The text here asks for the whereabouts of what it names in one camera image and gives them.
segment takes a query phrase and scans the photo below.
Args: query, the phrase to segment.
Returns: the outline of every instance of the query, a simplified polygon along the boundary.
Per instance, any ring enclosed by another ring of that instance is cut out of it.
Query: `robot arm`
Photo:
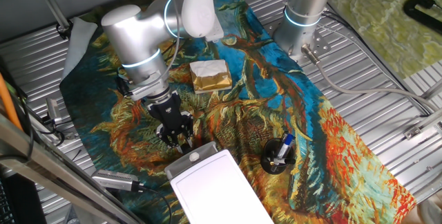
[[[302,45],[310,45],[313,41],[316,24],[326,4],[327,0],[288,0],[284,18],[273,39],[292,59],[300,59]]]
[[[119,79],[117,84],[132,100],[147,99],[149,113],[162,123],[157,136],[184,153],[192,147],[193,117],[180,112],[181,99],[167,83],[169,72],[158,45],[171,37],[204,37],[214,23],[213,0],[155,0],[145,12],[128,5],[102,19],[104,32],[129,78],[128,84]],[[181,133],[188,146],[178,144]]]

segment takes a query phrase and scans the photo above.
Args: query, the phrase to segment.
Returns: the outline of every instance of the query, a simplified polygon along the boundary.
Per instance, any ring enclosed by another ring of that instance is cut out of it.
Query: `metal bar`
[[[4,160],[1,161],[3,165],[6,167],[14,170],[18,174],[21,174],[22,176],[25,176],[27,179],[32,180],[34,182],[38,182],[40,185],[47,187],[54,193],[58,194],[59,196],[68,199],[71,203],[76,204],[77,206],[84,208],[86,211],[90,212],[91,214],[94,214],[109,223],[118,224],[114,219],[111,219],[109,216],[104,214],[103,212],[99,211],[95,208],[94,205],[90,204],[87,200],[84,200],[72,193],[70,193],[67,189],[61,187],[60,185],[55,184],[51,180],[43,177],[41,174],[36,172],[35,170],[29,168],[28,166],[24,165],[23,163],[10,159],[10,160]]]
[[[404,135],[409,140],[414,136],[423,133],[429,128],[435,127],[436,130],[442,129],[442,109],[432,113],[430,116],[426,117],[424,120],[415,124],[412,128],[408,129]]]
[[[11,154],[14,150],[22,154],[28,152],[29,137],[18,130],[2,115],[0,115],[0,133],[0,153]],[[29,162],[26,165],[30,166],[29,169],[35,170],[39,173],[44,172],[44,174],[42,174],[43,177],[48,176],[48,172],[50,172],[51,177],[48,179],[54,183],[59,183],[60,181],[65,182],[70,188],[79,192],[83,196],[87,196],[91,202],[95,202],[100,208],[102,208],[97,209],[95,207],[96,210],[102,212],[103,210],[106,211],[104,214],[107,215],[107,219],[120,219],[128,224],[143,223],[138,217],[136,217],[136,215],[134,215],[134,213],[126,209],[118,200],[108,192],[104,191],[97,183],[95,183],[95,181],[90,179],[89,175],[78,168],[75,163],[70,161],[53,144],[50,144],[44,139],[42,142],[42,144],[35,143],[34,145],[32,162]],[[7,160],[0,162],[8,166],[8,162],[6,161]],[[59,190],[58,188],[51,188],[53,184],[48,184],[44,181],[37,181],[36,183],[42,185],[47,184],[45,187],[49,190]],[[71,194],[66,194],[64,197],[66,197],[66,200],[72,202],[78,201],[78,197],[75,198]],[[92,211],[91,207],[86,205],[79,205],[79,207],[85,208],[86,211]]]
[[[59,23],[59,25],[63,28],[63,30],[69,29],[68,20],[63,16],[63,13],[60,10],[57,2],[55,0],[45,0],[48,4],[50,11],[54,14],[55,19]]]
[[[426,100],[431,100],[434,96],[438,95],[440,92],[442,92],[442,80],[439,80],[431,86],[426,92],[422,94],[422,98]]]

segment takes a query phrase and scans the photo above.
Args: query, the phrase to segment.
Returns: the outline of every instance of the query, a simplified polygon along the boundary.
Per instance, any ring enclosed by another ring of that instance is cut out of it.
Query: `blue led ring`
[[[316,22],[314,22],[314,23],[312,23],[312,24],[299,24],[299,23],[296,23],[295,21],[293,21],[293,20],[290,19],[289,15],[287,14],[287,9],[284,11],[284,14],[285,14],[287,20],[289,20],[292,24],[297,25],[297,26],[301,26],[301,27],[310,27],[310,26],[314,26],[314,25],[316,25],[316,24],[319,22],[319,20],[320,20],[320,18],[319,18],[318,21],[316,21]]]
[[[155,58],[159,53],[160,53],[160,49],[158,48],[158,50],[157,50],[157,52],[155,52],[155,54],[153,54],[151,57],[145,59],[144,61],[137,62],[137,63],[134,63],[134,64],[129,64],[129,65],[122,64],[122,66],[123,66],[124,68],[135,68],[136,66],[139,66],[139,65],[145,64],[145,63],[147,63],[147,62],[150,62],[150,61],[151,61],[153,58]]]

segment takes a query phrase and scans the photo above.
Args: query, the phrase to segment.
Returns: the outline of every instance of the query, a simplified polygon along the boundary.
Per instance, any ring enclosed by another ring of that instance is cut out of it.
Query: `metal bracket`
[[[418,127],[413,127],[410,130],[406,131],[404,133],[405,137],[409,140],[413,138],[414,136],[421,134],[421,130]]]
[[[412,128],[408,129],[403,135],[410,140],[414,136],[423,133],[424,131],[435,128],[442,135],[442,109],[434,112],[430,116],[426,117],[423,121],[415,124]]]
[[[318,32],[318,30],[315,30],[313,34],[313,42],[310,45],[310,49],[313,54],[315,54],[317,57],[320,57],[329,53],[332,48],[325,41],[324,37]],[[306,55],[304,55],[300,60],[296,62],[302,65],[304,63],[310,62],[310,60]]]

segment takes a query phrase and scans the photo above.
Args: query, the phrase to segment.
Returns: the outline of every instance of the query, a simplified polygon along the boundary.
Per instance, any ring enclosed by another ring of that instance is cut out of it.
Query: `colorful fabric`
[[[97,21],[129,1],[144,7],[152,2],[122,0],[84,19]],[[224,38],[216,44],[183,41],[169,78],[182,110],[195,117],[194,145],[215,140],[219,149],[228,149],[275,223],[400,223],[415,205],[414,197],[279,49],[244,0],[215,0],[215,8]],[[164,42],[161,50],[172,43]],[[165,52],[167,62],[173,51]],[[208,59],[227,61],[230,91],[193,92],[189,63]],[[115,90],[119,66],[98,28],[84,58],[61,83],[69,114],[97,169],[135,174],[167,197],[173,223],[187,223],[164,173],[181,154],[155,136],[159,122],[141,102]],[[296,137],[296,164],[280,175],[266,174],[260,166],[262,149],[284,131]],[[168,221],[161,198],[130,192],[122,198],[147,223]]]

